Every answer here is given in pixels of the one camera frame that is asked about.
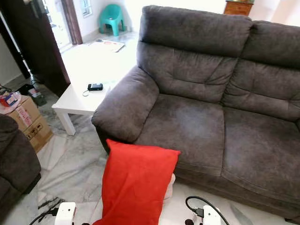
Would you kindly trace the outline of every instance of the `red pillow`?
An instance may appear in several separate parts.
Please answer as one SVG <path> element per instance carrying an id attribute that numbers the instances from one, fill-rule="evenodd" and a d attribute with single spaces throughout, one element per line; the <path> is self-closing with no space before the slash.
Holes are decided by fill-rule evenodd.
<path id="1" fill-rule="evenodd" d="M 106 140 L 102 219 L 93 225 L 157 225 L 179 151 Z"/>

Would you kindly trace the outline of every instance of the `teal plastic chair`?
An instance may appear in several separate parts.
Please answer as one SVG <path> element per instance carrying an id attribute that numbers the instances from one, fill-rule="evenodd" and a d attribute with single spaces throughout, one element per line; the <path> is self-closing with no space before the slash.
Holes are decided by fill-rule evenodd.
<path id="1" fill-rule="evenodd" d="M 122 23 L 122 30 L 124 31 L 124 21 L 121 7 L 111 4 L 105 7 L 99 17 L 100 33 L 104 33 L 103 26 L 109 24 L 112 27 L 113 35 L 119 35 L 119 23 Z"/>

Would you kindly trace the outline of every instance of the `sofa cushion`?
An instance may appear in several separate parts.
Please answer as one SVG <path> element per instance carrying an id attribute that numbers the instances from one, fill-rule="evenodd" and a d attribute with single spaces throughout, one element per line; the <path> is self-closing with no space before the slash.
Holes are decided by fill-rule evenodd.
<path id="1" fill-rule="evenodd" d="M 145 6 L 140 41 L 178 49 L 238 57 L 253 22 L 241 15 Z"/>
<path id="2" fill-rule="evenodd" d="M 300 27 L 254 21 L 242 58 L 300 69 Z"/>
<path id="3" fill-rule="evenodd" d="M 222 176 L 255 193 L 300 201 L 300 132 L 295 123 L 225 107 Z"/>
<path id="4" fill-rule="evenodd" d="M 2 154 L 2 152 L 14 138 L 17 131 L 18 124 L 16 121 L 9 116 L 0 114 L 0 154 Z"/>
<path id="5" fill-rule="evenodd" d="M 218 176 L 224 149 L 222 107 L 160 94 L 135 144 L 179 150 L 177 167 Z"/>
<path id="6" fill-rule="evenodd" d="M 146 6 L 137 65 L 163 94 L 217 103 L 252 24 L 241 15 Z"/>
<path id="7" fill-rule="evenodd" d="M 296 121 L 300 118 L 300 70 L 239 60 L 222 102 Z"/>
<path id="8" fill-rule="evenodd" d="M 140 42 L 137 61 L 161 93 L 216 103 L 237 59 Z"/>

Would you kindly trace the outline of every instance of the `wooden cabinet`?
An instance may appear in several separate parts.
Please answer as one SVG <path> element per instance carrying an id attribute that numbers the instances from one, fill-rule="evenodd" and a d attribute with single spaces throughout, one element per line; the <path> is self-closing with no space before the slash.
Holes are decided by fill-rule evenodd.
<path id="1" fill-rule="evenodd" d="M 224 14 L 230 15 L 249 15 L 253 3 L 247 3 L 246 1 L 231 1 L 228 0 Z"/>

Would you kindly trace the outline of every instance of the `gray fabric sofa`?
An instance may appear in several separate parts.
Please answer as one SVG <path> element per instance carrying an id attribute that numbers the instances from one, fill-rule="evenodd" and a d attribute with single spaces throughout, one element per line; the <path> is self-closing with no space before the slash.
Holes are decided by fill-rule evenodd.
<path id="1" fill-rule="evenodd" d="M 175 174 L 300 224 L 300 28 L 142 10 L 137 66 L 92 118 L 106 138 L 180 150 Z"/>
<path id="2" fill-rule="evenodd" d="M 0 224 L 23 193 L 40 179 L 37 155 L 9 116 L 0 114 Z"/>

